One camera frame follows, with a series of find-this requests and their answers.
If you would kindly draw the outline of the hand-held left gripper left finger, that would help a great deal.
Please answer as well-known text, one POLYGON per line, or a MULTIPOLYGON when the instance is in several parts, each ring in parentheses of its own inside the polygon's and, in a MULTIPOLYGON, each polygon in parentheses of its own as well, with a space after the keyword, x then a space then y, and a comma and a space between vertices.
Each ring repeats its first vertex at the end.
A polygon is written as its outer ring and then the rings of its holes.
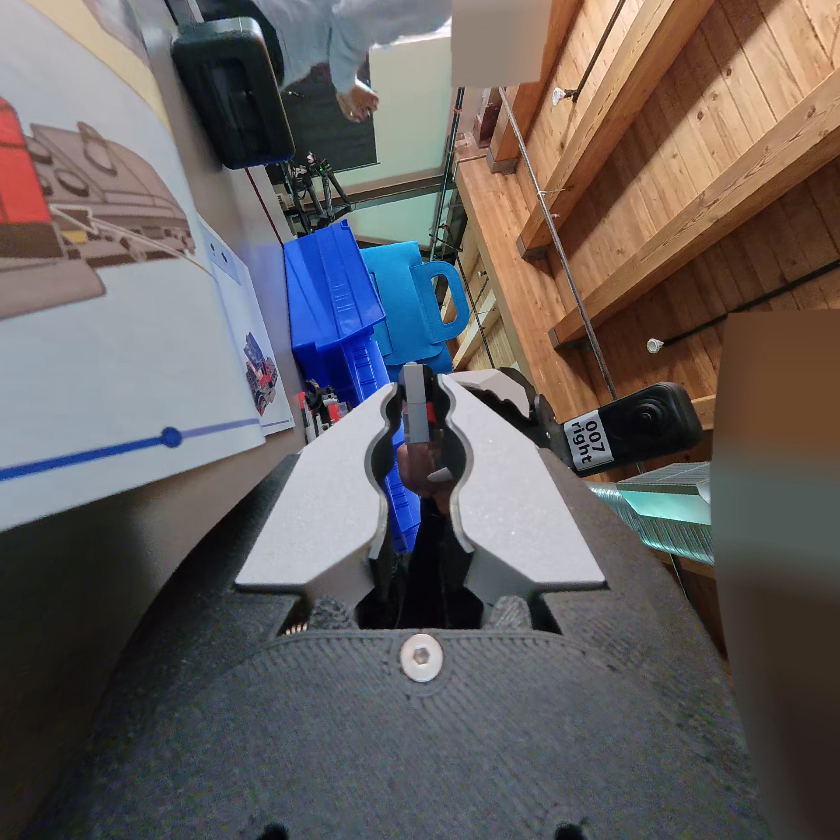
POLYGON ((385 479, 400 415, 398 387, 385 385, 300 452, 235 579, 239 590, 387 598, 396 553, 385 479))

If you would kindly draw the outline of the black hard case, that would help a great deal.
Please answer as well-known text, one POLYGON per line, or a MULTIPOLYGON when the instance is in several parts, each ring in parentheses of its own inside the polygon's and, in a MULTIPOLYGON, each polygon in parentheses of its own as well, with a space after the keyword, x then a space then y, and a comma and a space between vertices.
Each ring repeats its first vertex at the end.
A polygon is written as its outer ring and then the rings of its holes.
POLYGON ((257 18, 181 25, 171 55, 221 164, 232 171, 288 163, 296 153, 270 39, 257 18))

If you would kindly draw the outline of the person's right forearm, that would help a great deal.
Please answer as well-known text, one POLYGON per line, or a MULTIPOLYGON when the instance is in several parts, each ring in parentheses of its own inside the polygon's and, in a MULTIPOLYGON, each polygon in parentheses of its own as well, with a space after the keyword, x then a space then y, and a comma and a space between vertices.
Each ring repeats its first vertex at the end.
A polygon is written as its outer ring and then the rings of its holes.
POLYGON ((431 498, 421 500, 421 522, 406 572, 402 574, 395 629, 454 629, 453 591, 447 562, 455 537, 449 516, 431 498))

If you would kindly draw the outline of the grey desk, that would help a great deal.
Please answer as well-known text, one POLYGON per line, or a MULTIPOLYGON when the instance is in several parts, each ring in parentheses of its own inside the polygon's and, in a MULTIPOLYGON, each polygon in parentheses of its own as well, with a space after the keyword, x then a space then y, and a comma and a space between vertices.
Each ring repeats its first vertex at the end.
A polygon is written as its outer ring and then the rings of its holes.
MULTIPOLYGON (((263 168, 218 162, 173 64, 170 5, 130 4, 196 210, 248 268, 291 409, 286 219, 263 168)), ((144 615, 195 546, 299 450, 295 422, 255 448, 2 530, 2 838, 39 835, 144 615)))

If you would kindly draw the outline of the blue plastic bin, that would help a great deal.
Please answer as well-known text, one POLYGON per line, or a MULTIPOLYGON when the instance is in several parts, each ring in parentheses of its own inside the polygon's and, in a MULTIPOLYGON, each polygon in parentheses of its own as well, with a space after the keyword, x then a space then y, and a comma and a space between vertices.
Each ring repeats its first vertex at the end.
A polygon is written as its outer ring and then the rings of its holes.
POLYGON ((285 245, 291 349, 307 381, 356 408, 391 384, 374 330, 385 319, 346 220, 285 245))

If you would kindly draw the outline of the person's right hand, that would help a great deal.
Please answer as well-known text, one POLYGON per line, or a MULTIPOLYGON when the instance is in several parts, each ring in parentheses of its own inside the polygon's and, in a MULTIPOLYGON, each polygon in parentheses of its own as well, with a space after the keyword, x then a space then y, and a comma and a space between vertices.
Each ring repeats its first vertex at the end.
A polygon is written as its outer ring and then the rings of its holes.
POLYGON ((405 488, 422 500, 432 501, 437 513, 450 517, 450 498, 457 481, 448 484, 432 484, 427 476, 437 469, 447 467, 444 463, 444 447, 440 440, 430 444, 402 444, 396 451, 396 464, 400 480, 405 488))

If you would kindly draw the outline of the black curtain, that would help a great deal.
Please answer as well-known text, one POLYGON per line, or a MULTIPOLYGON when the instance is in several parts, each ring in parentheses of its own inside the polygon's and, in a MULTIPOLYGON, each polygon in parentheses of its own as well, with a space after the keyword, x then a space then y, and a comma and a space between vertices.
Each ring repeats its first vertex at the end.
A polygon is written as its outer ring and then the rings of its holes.
POLYGON ((309 154, 326 160, 336 172, 378 163, 373 120, 352 122, 344 116, 327 65, 312 68, 280 97, 295 142, 297 165, 309 154))

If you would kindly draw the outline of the silver ventilation duct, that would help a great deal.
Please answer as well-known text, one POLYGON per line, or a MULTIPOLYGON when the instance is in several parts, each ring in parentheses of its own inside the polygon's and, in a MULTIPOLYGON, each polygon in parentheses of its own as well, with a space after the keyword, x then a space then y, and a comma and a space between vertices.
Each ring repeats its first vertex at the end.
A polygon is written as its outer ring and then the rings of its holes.
POLYGON ((585 484, 650 549, 712 566, 710 467, 708 461, 676 463, 585 484))

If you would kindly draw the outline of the steel ceiling pipe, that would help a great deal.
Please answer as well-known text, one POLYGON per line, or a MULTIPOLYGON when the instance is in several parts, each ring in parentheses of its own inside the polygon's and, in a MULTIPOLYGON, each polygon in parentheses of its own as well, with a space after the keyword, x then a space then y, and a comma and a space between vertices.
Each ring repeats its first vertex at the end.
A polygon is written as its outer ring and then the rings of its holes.
POLYGON ((547 200, 546 200, 547 192, 545 190, 543 190, 541 188, 540 184, 539 184, 539 180, 536 176, 536 173, 533 169, 532 163, 530 162, 529 155, 527 153, 526 143, 525 143, 525 141, 522 137, 522 132, 520 131, 519 126, 518 126, 518 122, 517 122, 517 120, 516 120, 516 118, 513 114, 512 105, 510 103, 510 100, 508 98, 508 95, 507 95, 506 91, 503 90, 503 89, 500 89, 500 98, 501 98, 503 108, 505 109, 505 112, 507 114, 509 125, 512 128, 513 134, 515 135, 514 137, 515 137, 515 140, 518 144, 518 149, 520 151, 520 156, 526 164, 530 181, 532 183, 532 186, 534 187, 534 191, 535 191, 537 199, 538 199, 538 205, 539 205, 540 212, 542 214, 544 222, 546 223, 546 225, 549 229, 549 233, 550 233, 550 236, 551 236, 551 240, 553 242, 554 249, 556 250, 558 257, 560 258, 560 263, 561 263, 561 266, 563 268, 563 272, 565 274, 565 277, 568 281, 568 285, 570 287, 570 290, 572 292, 577 312, 581 316, 581 320, 582 320, 582 323, 583 323, 583 326, 584 326, 585 336, 586 336, 586 338, 587 338, 587 340, 590 344, 591 351, 593 352, 593 354, 595 356, 595 360, 597 362, 598 369, 599 369, 599 371, 602 375, 605 387, 606 387, 610 397, 612 398, 612 402, 616 402, 618 400, 618 394, 616 393, 616 388, 614 386, 613 378, 612 378, 611 373, 609 372, 609 369, 607 367, 606 360, 604 358, 601 345, 600 345, 599 340, 597 339, 597 337, 595 335, 595 331, 594 331, 593 326, 592 326, 592 321, 591 321, 591 319, 589 317, 589 314, 586 310, 585 304, 583 303, 583 298, 581 296, 579 288, 576 285, 576 282, 575 282, 574 276, 573 276, 573 272, 570 268, 568 259, 566 257, 565 251, 564 251, 564 248, 561 244, 560 236, 559 236, 559 233, 557 231, 557 227, 554 224, 552 213, 551 213, 551 211, 549 209, 549 206, 547 204, 547 200))

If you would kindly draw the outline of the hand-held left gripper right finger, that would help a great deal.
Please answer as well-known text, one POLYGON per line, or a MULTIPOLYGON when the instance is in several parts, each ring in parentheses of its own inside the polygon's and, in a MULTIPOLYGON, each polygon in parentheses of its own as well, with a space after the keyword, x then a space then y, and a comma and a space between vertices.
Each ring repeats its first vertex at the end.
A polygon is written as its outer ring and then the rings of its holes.
POLYGON ((450 497, 455 537, 470 555, 465 587, 483 603, 504 595, 600 590, 606 578, 539 448, 450 375, 445 430, 465 461, 450 497))

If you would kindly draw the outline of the blue felt bag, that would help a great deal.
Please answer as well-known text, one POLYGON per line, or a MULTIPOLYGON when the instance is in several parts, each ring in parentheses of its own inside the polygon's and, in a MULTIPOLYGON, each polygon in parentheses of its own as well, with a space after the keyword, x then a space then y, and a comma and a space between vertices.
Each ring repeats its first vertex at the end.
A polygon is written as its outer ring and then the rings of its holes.
POLYGON ((392 382, 406 363, 417 362, 433 373, 454 371, 448 341, 469 324, 470 309, 464 282, 456 268, 444 261, 423 262, 416 242, 364 248, 362 259, 371 275, 385 314, 374 326, 374 338, 392 382), (455 319, 445 323, 433 281, 448 282, 455 319))

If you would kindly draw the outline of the brick instruction booklet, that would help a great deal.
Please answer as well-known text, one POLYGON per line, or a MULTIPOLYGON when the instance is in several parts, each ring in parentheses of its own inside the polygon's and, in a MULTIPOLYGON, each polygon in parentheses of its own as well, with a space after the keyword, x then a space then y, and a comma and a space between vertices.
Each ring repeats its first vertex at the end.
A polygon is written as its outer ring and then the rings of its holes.
POLYGON ((2 2, 2 530, 294 428, 130 2, 2 2))

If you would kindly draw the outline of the small grey red brick assembly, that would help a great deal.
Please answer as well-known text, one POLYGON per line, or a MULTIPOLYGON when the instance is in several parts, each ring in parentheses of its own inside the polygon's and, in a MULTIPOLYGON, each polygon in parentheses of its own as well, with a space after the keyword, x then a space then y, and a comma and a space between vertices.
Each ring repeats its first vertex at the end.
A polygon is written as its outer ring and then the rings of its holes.
POLYGON ((437 425, 434 408, 437 376, 418 362, 408 362, 402 368, 403 388, 402 425, 407 445, 428 445, 437 425))

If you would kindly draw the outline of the toy brick vehicle model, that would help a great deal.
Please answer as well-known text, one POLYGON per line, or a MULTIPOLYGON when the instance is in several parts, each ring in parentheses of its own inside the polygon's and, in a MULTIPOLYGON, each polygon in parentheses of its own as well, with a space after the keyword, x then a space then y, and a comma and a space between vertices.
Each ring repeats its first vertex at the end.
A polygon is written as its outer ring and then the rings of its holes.
POLYGON ((298 400, 307 445, 352 410, 348 402, 340 400, 334 388, 328 385, 320 386, 314 380, 306 380, 304 390, 298 394, 298 400))

